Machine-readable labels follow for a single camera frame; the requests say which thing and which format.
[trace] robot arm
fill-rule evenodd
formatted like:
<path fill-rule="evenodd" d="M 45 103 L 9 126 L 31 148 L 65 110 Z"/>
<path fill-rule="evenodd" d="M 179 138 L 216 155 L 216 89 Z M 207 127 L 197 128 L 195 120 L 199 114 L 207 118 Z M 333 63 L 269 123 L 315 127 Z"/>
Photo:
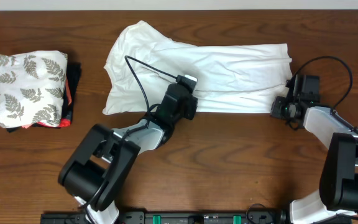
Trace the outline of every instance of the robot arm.
<path fill-rule="evenodd" d="M 94 125 L 63 166 L 58 182 L 86 209 L 91 223 L 113 224 L 119 215 L 114 199 L 134 164 L 137 155 L 165 144 L 176 122 L 192 120 L 197 98 L 192 95 L 197 79 L 178 76 L 168 86 L 156 112 L 148 111 L 139 123 L 122 129 Z M 102 168 L 91 156 L 109 163 Z"/>
<path fill-rule="evenodd" d="M 287 97 L 278 96 L 271 115 L 298 123 L 313 133 L 327 148 L 328 155 L 319 190 L 290 205 L 294 224 L 328 222 L 358 214 L 358 130 L 331 108 L 319 104 L 319 78 L 297 75 L 287 83 Z"/>

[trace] wire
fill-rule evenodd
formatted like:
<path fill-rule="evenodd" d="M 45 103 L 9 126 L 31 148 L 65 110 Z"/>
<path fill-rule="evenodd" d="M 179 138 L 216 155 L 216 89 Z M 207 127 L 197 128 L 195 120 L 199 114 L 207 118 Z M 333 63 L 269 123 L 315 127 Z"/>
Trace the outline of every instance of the wire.
<path fill-rule="evenodd" d="M 85 214 L 88 217 L 89 221 L 91 222 L 91 224 L 95 224 L 95 222 L 93 221 L 88 209 L 85 209 Z"/>
<path fill-rule="evenodd" d="M 142 62 L 142 61 L 140 61 L 140 60 L 137 60 L 136 58 L 133 58 L 133 57 L 131 57 L 131 56 L 126 55 L 124 58 L 125 58 L 125 61 L 126 61 L 127 64 L 128 64 L 129 69 L 131 70 L 133 76 L 135 77 L 135 80 L 136 80 L 137 84 L 139 85 L 140 90 L 141 90 L 142 93 L 143 93 L 144 100 L 146 101 L 147 113 L 150 114 L 150 112 L 152 111 L 152 109 L 150 110 L 149 100 L 147 99 L 146 92 L 144 91 L 143 86 L 142 86 L 142 84 L 140 83 L 140 80 L 137 78 L 137 75 L 136 75 L 134 69 L 132 68 L 131 63 L 129 63 L 128 59 L 131 59 L 131 60 L 134 60 L 135 62 L 141 63 L 142 65 L 144 65 L 144 66 L 146 66 L 146 67 L 149 67 L 149 68 L 151 68 L 152 70 L 155 70 L 155 71 L 157 71 L 157 72 L 160 72 L 160 73 L 162 73 L 162 74 L 164 74 L 164 75 L 167 75 L 167 76 L 169 76 L 169 77 L 172 77 L 172 78 L 174 78 L 174 79 L 176 79 L 176 77 L 173 76 L 173 75 L 171 75 L 171 74 L 169 74 L 169 73 L 167 73 L 167 72 L 163 72 L 163 71 L 161 71 L 161 70 L 159 70 L 159 69 L 157 69 L 157 68 L 154 68 L 154 67 L 151 66 L 151 65 L 147 65 L 146 63 L 144 63 L 144 62 Z"/>
<path fill-rule="evenodd" d="M 128 59 L 131 59 L 131 60 L 134 60 L 135 62 L 141 63 L 142 65 L 145 65 L 146 67 L 149 67 L 149 68 L 151 68 L 151 69 L 153 69 L 153 70 L 155 70 L 155 71 L 157 71 L 157 72 L 160 72 L 160 73 L 162 73 L 162 74 L 164 74 L 164 75 L 168 75 L 169 77 L 172 77 L 172 78 L 175 78 L 175 79 L 176 79 L 176 77 L 174 77 L 173 75 L 171 75 L 171 74 L 169 74 L 169 73 L 167 73 L 167 72 L 163 72 L 163 71 L 161 71 L 161 70 L 159 70 L 159 69 L 157 69 L 157 68 L 154 68 L 154 67 L 151 66 L 151 65 L 147 65 L 146 63 L 144 63 L 144 62 L 142 62 L 142 61 L 140 61 L 140 60 L 137 60 L 136 58 L 133 58 L 133 57 L 131 57 L 131 56 L 126 55 L 124 58 L 125 58 L 125 61 L 126 61 L 127 64 L 128 64 L 129 69 L 131 70 L 133 76 L 135 77 L 136 82 L 137 82 L 137 84 L 138 84 L 139 87 L 140 87 L 140 90 L 142 90 L 143 97 L 144 97 L 144 100 L 145 100 L 145 102 L 146 102 L 146 107 L 147 107 L 147 112 L 146 112 L 146 113 L 147 113 L 147 114 L 150 114 L 151 111 L 152 111 L 154 108 L 160 106 L 160 104 L 154 104 L 154 105 L 152 105 L 152 106 L 149 106 L 149 101 L 148 101 L 148 99 L 147 99 L 146 92 L 144 91 L 143 86 L 142 86 L 142 84 L 140 83 L 140 80 L 137 78 L 137 75 L 136 75 L 134 69 L 132 68 L 131 64 L 129 63 Z M 130 136 L 132 133 L 134 133 L 134 132 L 136 132 L 136 131 L 140 131 L 140 130 L 143 130 L 143 129 L 148 128 L 148 127 L 149 127 L 149 123 L 150 123 L 150 120 L 148 119 L 148 120 L 147 120 L 147 123 L 146 123 L 145 125 L 140 126 L 140 127 L 137 127 L 137 128 L 133 128 L 133 129 L 130 129 L 130 130 L 127 130 L 127 131 L 124 133 L 124 135 L 122 136 L 122 138 L 121 138 L 121 140 L 120 140 L 120 142 L 119 142 L 117 153 L 119 153 L 119 150 L 121 149 L 122 145 L 123 145 L 124 142 L 125 142 L 125 139 L 126 139 L 128 136 Z M 115 166 L 116 166 L 116 163 L 113 164 L 112 166 L 114 166 L 114 167 L 110 167 L 110 168 L 108 169 L 108 171 L 107 171 L 107 173 L 106 173 L 106 177 L 109 177 L 109 176 L 111 175 L 111 172 L 114 170 L 114 168 L 115 168 Z M 89 218 L 89 220 L 91 221 L 92 224 L 94 224 L 94 221 L 92 220 L 92 218 L 91 218 L 91 216 L 90 216 L 90 214 L 89 214 L 89 212 L 88 212 L 88 210 L 87 210 L 86 208 L 88 207 L 88 205 L 90 205 L 90 204 L 93 203 L 95 200 L 97 200 L 97 198 L 99 197 L 100 193 L 107 187 L 108 183 L 109 183 L 108 179 L 105 178 L 105 179 L 102 181 L 102 184 L 101 184 L 101 185 L 99 186 L 99 188 L 97 189 L 97 191 L 92 195 L 92 197 L 91 197 L 87 202 L 85 202 L 83 205 L 79 206 L 79 208 L 85 209 L 86 215 L 88 216 L 88 218 Z"/>
<path fill-rule="evenodd" d="M 171 75 L 171 74 L 169 74 L 168 72 L 163 72 L 163 71 L 161 71 L 161 70 L 159 70 L 159 69 L 157 69 L 157 68 L 154 68 L 154 67 L 151 66 L 151 65 L 147 65 L 146 63 L 144 63 L 144 62 L 142 62 L 142 61 L 140 61 L 140 60 L 137 60 L 136 58 L 133 58 L 133 57 L 128 56 L 128 55 L 126 55 L 125 58 L 129 58 L 129 59 L 131 59 L 131 60 L 134 60 L 135 62 L 141 63 L 142 65 L 151 68 L 152 70 L 155 70 L 155 71 L 157 71 L 157 72 L 160 72 L 160 73 L 162 73 L 162 74 L 164 74 L 164 75 L 168 75 L 169 77 L 176 79 L 176 76 Z"/>
<path fill-rule="evenodd" d="M 254 207 L 254 206 L 256 206 L 256 205 L 261 206 L 262 208 L 266 208 L 265 205 L 262 205 L 261 203 L 255 203 L 255 204 L 251 205 L 251 206 L 248 208 L 248 210 L 246 211 L 246 219 L 247 219 L 251 224 L 256 224 L 256 223 L 255 223 L 254 221 L 252 221 L 252 219 L 249 218 L 249 216 L 248 216 L 248 211 L 251 210 L 251 208 Z M 273 215 L 272 215 L 269 211 L 267 211 L 267 213 L 270 215 L 270 217 L 272 217 L 272 221 L 273 221 L 273 223 L 274 223 L 274 217 L 273 217 Z"/>
<path fill-rule="evenodd" d="M 314 62 L 316 60 L 320 60 L 320 59 L 333 59 L 333 60 L 337 60 L 338 62 L 340 62 L 347 70 L 347 72 L 349 73 L 349 88 L 347 89 L 347 91 L 345 92 L 345 94 L 342 96 L 342 98 L 331 108 L 331 113 L 335 110 L 336 106 L 339 105 L 349 94 L 349 92 L 352 89 L 352 85 L 353 85 L 353 74 L 352 74 L 352 70 L 350 69 L 350 67 L 347 65 L 347 63 L 345 63 L 342 59 L 334 57 L 334 56 L 320 56 L 320 57 L 316 57 L 313 58 L 309 61 L 307 61 L 306 63 L 304 63 L 294 74 L 293 76 L 296 76 L 305 66 L 307 66 L 309 63 Z"/>

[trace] red fabric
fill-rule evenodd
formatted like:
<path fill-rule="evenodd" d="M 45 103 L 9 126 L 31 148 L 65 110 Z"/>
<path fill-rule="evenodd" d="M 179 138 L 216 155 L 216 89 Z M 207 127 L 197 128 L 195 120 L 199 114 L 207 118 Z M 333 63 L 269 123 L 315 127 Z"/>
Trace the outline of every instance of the red fabric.
<path fill-rule="evenodd" d="M 50 128 L 56 128 L 56 127 L 52 127 L 52 126 L 49 126 L 47 124 L 44 124 L 42 122 L 38 122 L 37 124 L 41 124 L 42 126 L 45 126 L 45 127 L 50 127 Z M 58 127 L 67 127 L 71 125 L 71 121 L 69 119 L 61 119 L 60 120 L 60 124 L 58 125 Z"/>
<path fill-rule="evenodd" d="M 68 87 L 67 77 L 66 77 L 65 87 L 66 87 L 66 88 L 65 88 L 65 90 L 66 90 L 66 96 L 67 96 L 67 100 L 68 100 L 68 104 L 67 104 L 67 105 L 70 105 L 71 102 L 72 102 L 72 99 L 71 99 L 70 88 Z"/>

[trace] fern leaf pattern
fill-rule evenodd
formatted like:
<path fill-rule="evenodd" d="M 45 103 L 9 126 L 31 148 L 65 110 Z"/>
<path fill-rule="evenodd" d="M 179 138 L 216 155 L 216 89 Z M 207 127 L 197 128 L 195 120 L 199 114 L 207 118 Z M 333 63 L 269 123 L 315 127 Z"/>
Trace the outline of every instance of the fern leaf pattern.
<path fill-rule="evenodd" d="M 14 113 L 14 114 L 7 115 L 7 117 L 13 119 L 19 117 L 19 119 L 22 120 L 21 116 L 24 115 L 24 106 L 22 106 L 20 102 L 18 102 L 15 96 L 8 95 L 8 94 L 4 94 L 4 96 L 5 96 L 6 110 L 8 110 L 11 113 Z"/>
<path fill-rule="evenodd" d="M 41 90 L 38 89 L 38 92 L 35 92 L 35 89 L 20 89 L 20 91 L 22 92 L 22 95 L 24 96 L 24 98 L 32 101 L 33 103 L 36 103 L 38 101 L 41 100 L 41 98 L 43 98 L 43 96 L 41 96 Z"/>
<path fill-rule="evenodd" d="M 37 123 L 39 121 L 45 121 L 50 125 L 60 124 L 60 119 L 58 119 L 57 117 L 56 106 L 48 104 L 48 107 L 44 107 L 43 110 L 36 112 L 36 114 L 32 118 L 32 122 Z"/>
<path fill-rule="evenodd" d="M 9 62 L 9 57 L 6 55 L 0 55 L 0 66 L 6 66 Z"/>
<path fill-rule="evenodd" d="M 39 79 L 40 77 L 37 75 L 37 63 L 31 60 L 32 58 L 35 58 L 35 56 L 29 55 L 24 58 L 24 69 L 27 74 Z"/>
<path fill-rule="evenodd" d="M 53 81 L 56 81 L 56 82 L 59 82 L 59 78 L 58 77 L 53 77 L 53 78 L 48 78 L 50 80 L 53 80 Z"/>
<path fill-rule="evenodd" d="M 0 122 L 0 127 L 7 128 L 7 126 L 4 123 L 1 123 L 1 122 Z"/>
<path fill-rule="evenodd" d="M 10 58 L 11 58 L 11 66 L 13 66 L 15 64 L 15 62 L 17 61 L 16 57 L 15 56 L 10 56 Z"/>
<path fill-rule="evenodd" d="M 12 76 L 10 76 L 10 74 L 5 73 L 0 75 L 0 82 L 1 83 L 8 83 L 8 84 L 12 84 L 16 81 L 16 73 L 14 73 L 13 71 L 11 71 Z"/>
<path fill-rule="evenodd" d="M 46 66 L 47 66 L 47 71 L 49 74 L 51 75 L 57 75 L 58 77 L 53 77 L 53 78 L 49 78 L 50 80 L 56 81 L 58 82 L 60 80 L 60 82 L 64 82 L 65 81 L 65 74 L 63 72 L 63 69 L 60 68 L 60 65 L 55 62 L 54 60 L 50 60 L 47 58 L 41 58 Z"/>
<path fill-rule="evenodd" d="M 66 60 L 68 60 L 68 55 L 66 53 L 63 53 L 63 52 L 60 52 L 60 53 L 65 57 Z"/>
<path fill-rule="evenodd" d="M 63 98 L 63 91 L 62 89 L 58 88 L 52 88 L 52 89 L 45 89 L 47 92 L 49 92 L 50 94 L 52 94 L 52 96 L 62 99 Z"/>

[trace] green connector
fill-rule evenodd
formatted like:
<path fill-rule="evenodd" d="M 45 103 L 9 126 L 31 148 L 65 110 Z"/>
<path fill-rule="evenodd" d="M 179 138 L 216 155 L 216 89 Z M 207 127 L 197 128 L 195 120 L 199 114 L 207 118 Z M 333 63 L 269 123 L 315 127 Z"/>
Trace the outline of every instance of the green connector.
<path fill-rule="evenodd" d="M 241 224 L 241 216 L 234 215 L 233 216 L 233 224 Z"/>
<path fill-rule="evenodd" d="M 161 216 L 154 215 L 153 216 L 153 224 L 161 224 Z"/>

